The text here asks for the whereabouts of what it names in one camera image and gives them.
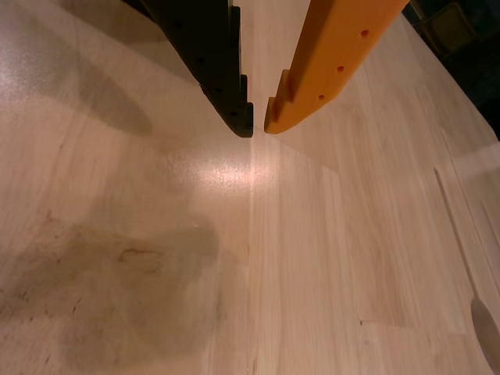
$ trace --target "wooden table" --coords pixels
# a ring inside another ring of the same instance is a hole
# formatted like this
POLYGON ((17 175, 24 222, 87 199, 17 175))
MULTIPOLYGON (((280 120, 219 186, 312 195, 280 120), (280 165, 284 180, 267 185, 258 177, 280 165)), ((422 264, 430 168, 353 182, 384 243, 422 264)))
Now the wooden table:
POLYGON ((492 373, 492 130, 400 16, 264 134, 308 1, 238 5, 252 140, 119 0, 0 2, 2 374, 492 373))

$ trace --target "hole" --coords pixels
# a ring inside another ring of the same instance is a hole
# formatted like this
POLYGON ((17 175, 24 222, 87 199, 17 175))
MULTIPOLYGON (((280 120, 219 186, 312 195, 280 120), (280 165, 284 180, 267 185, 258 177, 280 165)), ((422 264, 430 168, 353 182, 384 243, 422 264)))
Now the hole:
POLYGON ((470 303, 470 312, 484 358, 493 373, 500 373, 500 334, 493 316, 486 305, 477 298, 470 303))

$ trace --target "orange plastic part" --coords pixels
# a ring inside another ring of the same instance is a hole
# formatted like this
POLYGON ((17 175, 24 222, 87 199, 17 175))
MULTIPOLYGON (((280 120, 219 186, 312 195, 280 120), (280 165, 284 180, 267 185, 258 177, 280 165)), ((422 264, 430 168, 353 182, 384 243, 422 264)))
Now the orange plastic part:
POLYGON ((264 129, 278 134, 335 98, 408 0, 311 0, 291 68, 270 98, 264 129))

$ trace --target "dark background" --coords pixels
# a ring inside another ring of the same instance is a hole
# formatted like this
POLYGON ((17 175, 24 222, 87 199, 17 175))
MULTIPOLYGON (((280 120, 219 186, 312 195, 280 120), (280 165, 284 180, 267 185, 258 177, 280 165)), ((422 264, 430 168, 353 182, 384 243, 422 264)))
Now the dark background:
POLYGON ((411 0, 406 19, 500 135, 500 0, 411 0))

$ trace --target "black bracket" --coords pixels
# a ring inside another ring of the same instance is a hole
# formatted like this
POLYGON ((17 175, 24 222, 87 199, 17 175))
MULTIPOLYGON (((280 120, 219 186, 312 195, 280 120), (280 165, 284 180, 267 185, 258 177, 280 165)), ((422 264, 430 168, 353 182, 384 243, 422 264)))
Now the black bracket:
POLYGON ((153 20, 227 126, 253 135, 253 104, 241 75, 240 8, 228 0, 123 0, 153 20))

